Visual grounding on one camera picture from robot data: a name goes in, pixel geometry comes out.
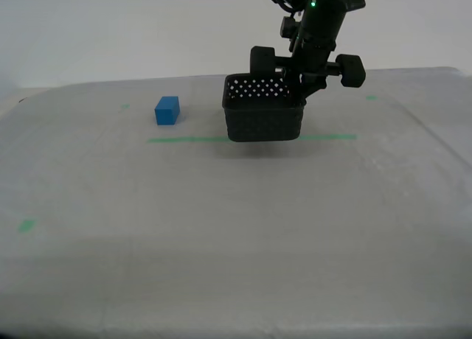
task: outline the blue cube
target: blue cube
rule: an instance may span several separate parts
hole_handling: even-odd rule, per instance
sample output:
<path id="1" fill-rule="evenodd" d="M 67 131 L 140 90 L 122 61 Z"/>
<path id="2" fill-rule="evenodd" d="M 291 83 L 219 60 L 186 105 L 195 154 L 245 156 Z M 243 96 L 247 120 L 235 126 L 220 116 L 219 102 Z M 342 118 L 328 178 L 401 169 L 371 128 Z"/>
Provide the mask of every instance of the blue cube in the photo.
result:
<path id="1" fill-rule="evenodd" d="M 180 114 L 178 97 L 162 97 L 154 111 L 157 125 L 174 125 Z"/>

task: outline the white wall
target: white wall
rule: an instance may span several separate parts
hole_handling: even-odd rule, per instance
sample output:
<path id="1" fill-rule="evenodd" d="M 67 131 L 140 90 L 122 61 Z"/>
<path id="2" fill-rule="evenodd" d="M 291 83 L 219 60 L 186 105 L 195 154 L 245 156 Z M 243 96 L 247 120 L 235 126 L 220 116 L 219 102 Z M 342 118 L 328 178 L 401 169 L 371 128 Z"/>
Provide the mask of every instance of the white wall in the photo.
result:
<path id="1" fill-rule="evenodd" d="M 337 52 L 367 68 L 472 71 L 469 2 L 367 0 Z M 2 85 L 245 72 L 254 45 L 288 54 L 283 16 L 270 0 L 0 0 L 0 95 Z"/>

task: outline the green tape line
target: green tape line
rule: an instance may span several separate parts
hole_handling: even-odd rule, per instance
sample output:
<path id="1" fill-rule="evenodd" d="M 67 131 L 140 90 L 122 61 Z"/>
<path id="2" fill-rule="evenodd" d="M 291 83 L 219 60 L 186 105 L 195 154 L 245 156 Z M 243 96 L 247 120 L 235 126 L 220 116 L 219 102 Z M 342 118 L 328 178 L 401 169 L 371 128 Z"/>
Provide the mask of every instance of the green tape line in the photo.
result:
<path id="1" fill-rule="evenodd" d="M 302 135 L 297 140 L 356 140 L 356 135 Z M 201 137 L 201 136 L 181 136 L 178 138 L 152 138 L 148 143 L 164 144 L 176 142 L 228 142 L 231 141 L 227 136 Z"/>
<path id="2" fill-rule="evenodd" d="M 28 232 L 28 231 L 31 231 L 36 225 L 36 221 L 35 220 L 23 220 L 23 222 L 20 224 L 20 226 L 18 227 L 18 232 L 20 233 L 25 233 L 25 232 Z"/>

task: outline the black knob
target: black knob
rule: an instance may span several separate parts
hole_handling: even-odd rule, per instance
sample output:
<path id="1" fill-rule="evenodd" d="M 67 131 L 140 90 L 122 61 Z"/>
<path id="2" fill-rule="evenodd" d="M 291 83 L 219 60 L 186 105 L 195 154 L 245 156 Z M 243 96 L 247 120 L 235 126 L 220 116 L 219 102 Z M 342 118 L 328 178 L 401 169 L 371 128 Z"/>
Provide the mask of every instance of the black knob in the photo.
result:
<path id="1" fill-rule="evenodd" d="M 292 38 L 298 28 L 299 22 L 292 17 L 284 17 L 282 26 L 280 27 L 280 35 L 282 38 Z"/>

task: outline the black basket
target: black basket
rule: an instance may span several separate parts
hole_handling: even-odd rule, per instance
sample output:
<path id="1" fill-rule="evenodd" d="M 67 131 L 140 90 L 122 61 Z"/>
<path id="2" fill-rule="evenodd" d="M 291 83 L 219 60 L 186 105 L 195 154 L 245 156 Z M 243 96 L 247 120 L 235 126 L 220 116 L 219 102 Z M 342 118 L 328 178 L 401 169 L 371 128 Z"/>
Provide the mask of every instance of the black basket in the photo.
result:
<path id="1" fill-rule="evenodd" d="M 282 74 L 226 77 L 223 108 L 232 141 L 282 141 L 299 137 L 306 101 L 291 97 Z"/>

